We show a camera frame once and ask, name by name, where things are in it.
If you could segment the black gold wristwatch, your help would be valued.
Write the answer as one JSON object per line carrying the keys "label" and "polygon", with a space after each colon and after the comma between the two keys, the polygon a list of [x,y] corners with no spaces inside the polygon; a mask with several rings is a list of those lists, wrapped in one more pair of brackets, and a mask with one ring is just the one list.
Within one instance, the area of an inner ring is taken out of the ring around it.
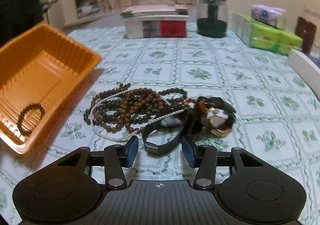
{"label": "black gold wristwatch", "polygon": [[201,124],[215,137],[224,138],[233,129],[236,120],[236,109],[220,97],[204,97],[197,99],[201,111]]}

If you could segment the black fitness band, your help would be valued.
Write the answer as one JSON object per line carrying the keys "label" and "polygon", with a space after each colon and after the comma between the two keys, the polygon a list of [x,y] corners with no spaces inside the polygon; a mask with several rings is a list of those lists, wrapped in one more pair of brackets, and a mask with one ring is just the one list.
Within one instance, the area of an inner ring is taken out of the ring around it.
{"label": "black fitness band", "polygon": [[175,109],[151,120],[142,132],[145,150],[153,156],[170,153],[180,142],[180,131],[188,116],[187,109]]}

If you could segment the orange plastic tray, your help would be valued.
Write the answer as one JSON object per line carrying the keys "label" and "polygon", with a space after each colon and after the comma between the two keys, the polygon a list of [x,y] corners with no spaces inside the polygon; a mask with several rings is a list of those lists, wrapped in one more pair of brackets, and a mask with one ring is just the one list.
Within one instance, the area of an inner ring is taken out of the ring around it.
{"label": "orange plastic tray", "polygon": [[1,47],[1,140],[25,154],[52,131],[101,56],[39,24]]}

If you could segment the floral green white tablecloth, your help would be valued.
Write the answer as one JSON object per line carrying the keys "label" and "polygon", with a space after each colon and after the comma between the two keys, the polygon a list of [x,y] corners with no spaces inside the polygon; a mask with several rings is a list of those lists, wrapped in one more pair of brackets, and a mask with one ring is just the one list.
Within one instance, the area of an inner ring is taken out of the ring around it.
{"label": "floral green white tablecloth", "polygon": [[236,109],[236,122],[225,138],[210,133],[196,143],[221,151],[239,146],[294,177],[304,187],[303,224],[319,224],[319,100],[287,64],[285,56],[248,48],[233,33],[211,39],[187,26],[186,38],[125,38],[124,27],[79,29],[70,37],[98,52],[102,70],[89,81],[80,102],[67,111],[59,133],[30,155],[1,145],[1,215],[20,223],[12,202],[14,186],[36,170],[80,146],[93,151],[110,144],[83,120],[92,98],[130,83],[156,91],[183,88],[188,96],[220,97]]}

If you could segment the green tissue pack bundle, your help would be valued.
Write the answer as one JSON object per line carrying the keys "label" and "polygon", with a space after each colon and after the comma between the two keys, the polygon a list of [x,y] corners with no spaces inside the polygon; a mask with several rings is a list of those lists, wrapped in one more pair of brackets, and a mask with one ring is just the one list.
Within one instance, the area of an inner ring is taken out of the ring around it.
{"label": "green tissue pack bundle", "polygon": [[251,17],[231,13],[229,29],[250,48],[289,55],[302,49],[303,39],[294,33],[280,30]]}

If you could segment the thick white red book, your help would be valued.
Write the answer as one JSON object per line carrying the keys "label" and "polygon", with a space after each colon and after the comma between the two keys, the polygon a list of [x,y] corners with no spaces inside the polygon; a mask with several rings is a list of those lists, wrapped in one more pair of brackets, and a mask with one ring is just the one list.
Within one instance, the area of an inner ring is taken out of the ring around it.
{"label": "thick white red book", "polygon": [[126,19],[128,39],[185,38],[187,15],[150,15]]}

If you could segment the long white box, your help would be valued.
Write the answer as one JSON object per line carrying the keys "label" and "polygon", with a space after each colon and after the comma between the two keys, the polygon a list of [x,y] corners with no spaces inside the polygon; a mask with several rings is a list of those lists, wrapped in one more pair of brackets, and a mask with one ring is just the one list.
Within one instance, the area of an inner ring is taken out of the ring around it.
{"label": "long white box", "polygon": [[320,70],[319,61],[303,52],[291,49],[287,59],[288,65],[306,82],[319,99]]}

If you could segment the dark green glass humidifier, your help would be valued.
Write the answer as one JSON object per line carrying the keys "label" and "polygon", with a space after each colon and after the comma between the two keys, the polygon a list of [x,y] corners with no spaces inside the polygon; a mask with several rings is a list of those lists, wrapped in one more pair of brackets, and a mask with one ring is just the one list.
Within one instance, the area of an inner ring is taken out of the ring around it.
{"label": "dark green glass humidifier", "polygon": [[228,9],[226,0],[199,0],[197,6],[197,32],[210,38],[226,36]]}

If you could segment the pink cover book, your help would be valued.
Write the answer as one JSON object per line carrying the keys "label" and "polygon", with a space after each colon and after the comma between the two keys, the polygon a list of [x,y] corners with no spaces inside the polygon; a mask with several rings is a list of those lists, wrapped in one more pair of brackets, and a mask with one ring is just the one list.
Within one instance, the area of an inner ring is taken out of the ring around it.
{"label": "pink cover book", "polygon": [[188,16],[188,9],[178,4],[153,4],[130,6],[120,14],[123,18],[138,16],[159,16],[159,15],[183,15]]}

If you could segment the purple tissue pack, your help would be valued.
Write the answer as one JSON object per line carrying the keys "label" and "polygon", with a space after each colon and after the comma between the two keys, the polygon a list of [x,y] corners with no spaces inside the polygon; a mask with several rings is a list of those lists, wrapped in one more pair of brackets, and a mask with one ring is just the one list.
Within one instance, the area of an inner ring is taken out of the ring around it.
{"label": "purple tissue pack", "polygon": [[252,5],[251,17],[269,26],[284,30],[286,27],[287,10],[265,5]]}

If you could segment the dark brown wooden box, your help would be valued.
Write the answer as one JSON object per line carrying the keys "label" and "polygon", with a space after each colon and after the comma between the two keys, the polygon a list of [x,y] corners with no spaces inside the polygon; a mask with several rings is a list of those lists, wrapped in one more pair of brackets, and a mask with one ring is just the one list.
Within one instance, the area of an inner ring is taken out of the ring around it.
{"label": "dark brown wooden box", "polygon": [[299,16],[295,27],[295,34],[303,39],[302,52],[310,54],[316,36],[317,26]]}

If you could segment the black puffer jacket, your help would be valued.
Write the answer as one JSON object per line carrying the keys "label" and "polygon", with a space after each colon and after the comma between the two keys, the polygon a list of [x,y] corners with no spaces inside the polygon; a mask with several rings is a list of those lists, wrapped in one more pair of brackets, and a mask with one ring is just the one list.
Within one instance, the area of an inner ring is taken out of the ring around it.
{"label": "black puffer jacket", "polygon": [[1,0],[1,45],[43,21],[39,0]]}

